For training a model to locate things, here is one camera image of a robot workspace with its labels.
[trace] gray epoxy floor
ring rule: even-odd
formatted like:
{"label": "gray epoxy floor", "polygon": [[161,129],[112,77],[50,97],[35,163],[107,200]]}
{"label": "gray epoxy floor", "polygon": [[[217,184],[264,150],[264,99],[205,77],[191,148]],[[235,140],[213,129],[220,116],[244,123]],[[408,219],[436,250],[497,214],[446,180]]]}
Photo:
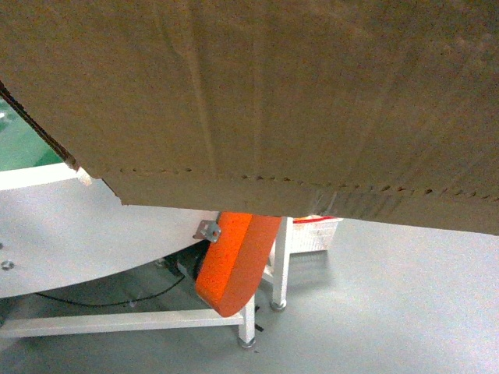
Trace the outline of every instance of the gray epoxy floor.
{"label": "gray epoxy floor", "polygon": [[[150,264],[53,295],[106,302],[173,280]],[[498,373],[498,290],[496,237],[345,220],[329,253],[292,257],[284,312],[270,310],[262,284],[256,319],[264,331],[250,350],[232,327],[28,338],[2,342],[0,372]],[[2,300],[0,312],[102,312],[36,296],[12,305]],[[136,310],[202,307],[184,281]]]}

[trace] red and white container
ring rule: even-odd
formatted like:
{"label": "red and white container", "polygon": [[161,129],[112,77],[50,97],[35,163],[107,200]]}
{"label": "red and white container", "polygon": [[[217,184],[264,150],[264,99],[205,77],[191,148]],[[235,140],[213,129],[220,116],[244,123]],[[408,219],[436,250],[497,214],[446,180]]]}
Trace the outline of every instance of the red and white container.
{"label": "red and white container", "polygon": [[342,218],[308,216],[293,220],[291,253],[327,251]]}

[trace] orange block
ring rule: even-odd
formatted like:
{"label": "orange block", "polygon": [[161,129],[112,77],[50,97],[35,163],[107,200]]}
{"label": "orange block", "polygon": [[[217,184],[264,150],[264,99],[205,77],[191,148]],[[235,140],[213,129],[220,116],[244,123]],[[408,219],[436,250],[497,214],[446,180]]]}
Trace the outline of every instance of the orange block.
{"label": "orange block", "polygon": [[280,223],[280,217],[222,213],[221,236],[196,280],[197,294],[221,316],[236,314],[257,291]]}

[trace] corrugated cardboard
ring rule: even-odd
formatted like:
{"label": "corrugated cardboard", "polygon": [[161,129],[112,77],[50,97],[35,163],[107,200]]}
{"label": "corrugated cardboard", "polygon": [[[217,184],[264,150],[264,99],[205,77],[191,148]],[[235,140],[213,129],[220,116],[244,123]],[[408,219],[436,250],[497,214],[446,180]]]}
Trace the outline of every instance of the corrugated cardboard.
{"label": "corrugated cardboard", "polygon": [[5,90],[124,204],[499,233],[496,2],[0,12]]}

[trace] white leg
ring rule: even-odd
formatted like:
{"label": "white leg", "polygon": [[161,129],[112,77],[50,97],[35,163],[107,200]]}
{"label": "white leg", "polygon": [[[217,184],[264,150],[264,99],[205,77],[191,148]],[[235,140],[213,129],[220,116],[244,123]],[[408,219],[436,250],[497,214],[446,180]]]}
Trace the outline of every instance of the white leg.
{"label": "white leg", "polygon": [[43,337],[74,333],[111,333],[116,331],[227,326],[240,325],[244,322],[245,321],[241,313],[237,313],[236,315],[228,318],[223,318],[220,317],[213,309],[104,314],[96,316],[7,319],[3,323],[3,326],[0,327],[0,338]]}
{"label": "white leg", "polygon": [[241,310],[244,322],[239,325],[239,345],[251,348],[255,344],[255,297],[248,301]]}
{"label": "white leg", "polygon": [[289,254],[291,253],[293,219],[283,217],[278,236],[275,239],[274,283],[272,287],[273,310],[286,307],[286,291],[288,290]]}
{"label": "white leg", "polygon": [[274,244],[272,245],[271,254],[268,255],[268,259],[269,259],[269,262],[271,263],[271,267],[274,267],[274,263],[275,263],[275,240],[274,240]]}

